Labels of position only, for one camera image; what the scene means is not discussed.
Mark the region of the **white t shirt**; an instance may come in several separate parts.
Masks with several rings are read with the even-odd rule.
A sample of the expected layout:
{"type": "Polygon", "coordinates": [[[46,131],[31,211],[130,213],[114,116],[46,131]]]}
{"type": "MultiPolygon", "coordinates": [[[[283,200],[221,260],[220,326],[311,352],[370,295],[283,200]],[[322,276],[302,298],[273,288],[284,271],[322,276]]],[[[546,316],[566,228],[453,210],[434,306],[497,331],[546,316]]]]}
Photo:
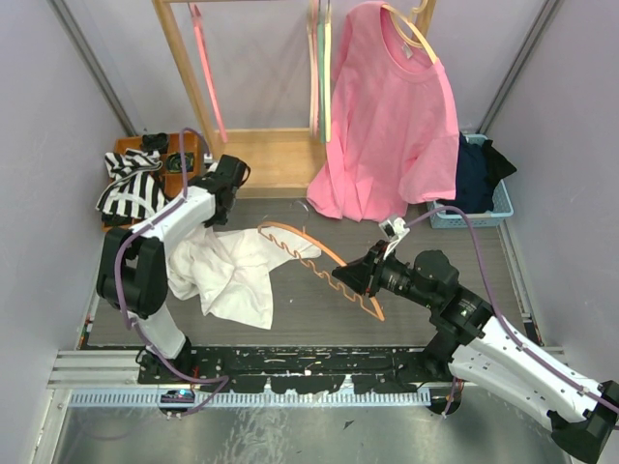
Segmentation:
{"type": "Polygon", "coordinates": [[[262,330],[274,317],[270,272],[321,249],[278,227],[216,232],[199,226],[167,259],[168,285],[179,300],[197,296],[203,314],[262,330]]]}

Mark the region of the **yellow hanger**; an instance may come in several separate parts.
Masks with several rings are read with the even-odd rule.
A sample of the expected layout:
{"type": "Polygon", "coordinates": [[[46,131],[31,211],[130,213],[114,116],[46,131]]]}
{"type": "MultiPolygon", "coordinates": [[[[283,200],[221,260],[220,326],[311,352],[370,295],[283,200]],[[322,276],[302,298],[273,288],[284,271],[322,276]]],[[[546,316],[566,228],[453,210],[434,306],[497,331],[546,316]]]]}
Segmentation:
{"type": "Polygon", "coordinates": [[[324,141],[328,143],[332,137],[332,114],[331,114],[331,60],[332,60],[332,5],[331,1],[325,3],[323,17],[323,109],[324,109],[324,141]]]}

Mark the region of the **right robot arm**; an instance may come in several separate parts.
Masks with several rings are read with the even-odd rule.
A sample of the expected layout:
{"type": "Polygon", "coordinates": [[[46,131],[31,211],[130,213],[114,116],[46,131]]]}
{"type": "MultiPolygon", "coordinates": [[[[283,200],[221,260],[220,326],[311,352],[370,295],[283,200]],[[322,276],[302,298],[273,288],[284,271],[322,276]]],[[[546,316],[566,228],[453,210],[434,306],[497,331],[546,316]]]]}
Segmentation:
{"type": "Polygon", "coordinates": [[[402,263],[380,241],[332,275],[359,295],[386,290],[429,310],[436,329],[424,350],[429,377],[482,387],[536,420],[576,460],[599,461],[618,426],[617,383],[590,379],[529,340],[459,283],[442,251],[426,250],[402,263]]]}

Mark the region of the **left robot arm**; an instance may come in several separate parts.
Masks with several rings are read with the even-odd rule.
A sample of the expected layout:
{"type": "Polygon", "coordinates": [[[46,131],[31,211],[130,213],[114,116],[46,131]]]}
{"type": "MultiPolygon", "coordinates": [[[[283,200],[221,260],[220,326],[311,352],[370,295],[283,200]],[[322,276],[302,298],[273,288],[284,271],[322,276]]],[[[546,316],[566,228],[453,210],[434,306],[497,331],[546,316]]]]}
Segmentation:
{"type": "Polygon", "coordinates": [[[244,161],[223,155],[205,174],[187,178],[177,197],[153,217],[105,233],[97,294],[160,354],[159,371],[172,383],[191,377],[193,359],[183,353],[191,344],[166,305],[167,260],[197,226],[227,223],[236,193],[250,174],[244,161]]]}

